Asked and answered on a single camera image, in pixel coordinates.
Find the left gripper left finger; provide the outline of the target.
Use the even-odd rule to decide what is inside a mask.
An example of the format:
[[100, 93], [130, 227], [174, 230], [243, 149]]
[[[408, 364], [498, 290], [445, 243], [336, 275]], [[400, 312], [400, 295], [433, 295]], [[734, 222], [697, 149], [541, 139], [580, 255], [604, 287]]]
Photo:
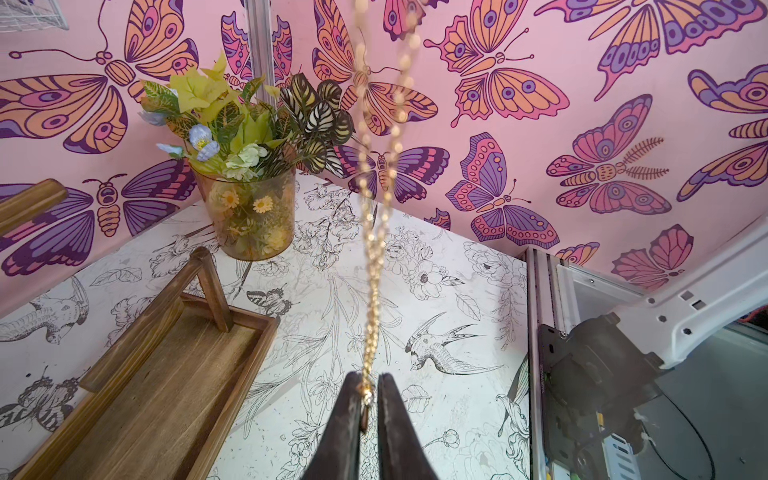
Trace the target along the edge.
[[359, 476], [362, 376], [349, 372], [326, 423], [316, 451], [308, 462], [302, 480], [353, 480]]

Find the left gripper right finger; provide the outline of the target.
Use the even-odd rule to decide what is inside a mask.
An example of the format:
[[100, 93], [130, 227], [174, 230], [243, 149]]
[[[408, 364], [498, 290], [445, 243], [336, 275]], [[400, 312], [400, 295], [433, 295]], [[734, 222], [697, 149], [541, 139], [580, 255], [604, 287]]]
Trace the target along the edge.
[[379, 478], [382, 480], [437, 480], [394, 377], [381, 374], [377, 384]]

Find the wooden jewelry display stand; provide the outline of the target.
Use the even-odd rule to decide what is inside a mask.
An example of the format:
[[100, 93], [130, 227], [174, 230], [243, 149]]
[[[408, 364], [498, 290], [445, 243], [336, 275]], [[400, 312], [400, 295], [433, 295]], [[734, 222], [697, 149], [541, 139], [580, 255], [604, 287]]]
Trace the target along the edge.
[[276, 337], [197, 203], [60, 284], [1, 290], [5, 479], [203, 479]]

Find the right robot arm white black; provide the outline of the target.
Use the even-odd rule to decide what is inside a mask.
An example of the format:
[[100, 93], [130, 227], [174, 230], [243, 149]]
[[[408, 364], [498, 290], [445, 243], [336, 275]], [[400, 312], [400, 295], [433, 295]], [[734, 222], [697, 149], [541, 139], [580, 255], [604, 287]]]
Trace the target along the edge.
[[652, 384], [702, 342], [767, 300], [767, 219], [760, 217], [678, 280], [598, 317], [554, 325], [530, 314], [532, 476], [549, 463], [610, 476], [605, 440]]

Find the glass vase with plants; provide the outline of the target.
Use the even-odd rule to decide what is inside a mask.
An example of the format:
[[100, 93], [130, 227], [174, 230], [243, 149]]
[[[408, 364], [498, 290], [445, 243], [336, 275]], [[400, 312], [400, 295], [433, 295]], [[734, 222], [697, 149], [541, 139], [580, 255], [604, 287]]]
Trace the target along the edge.
[[227, 64], [220, 56], [165, 84], [145, 80], [141, 106], [178, 137], [160, 148], [191, 167], [219, 248], [261, 261], [293, 241], [297, 170], [322, 171], [354, 122], [332, 81], [312, 85], [296, 74], [281, 87], [255, 78], [236, 89]]

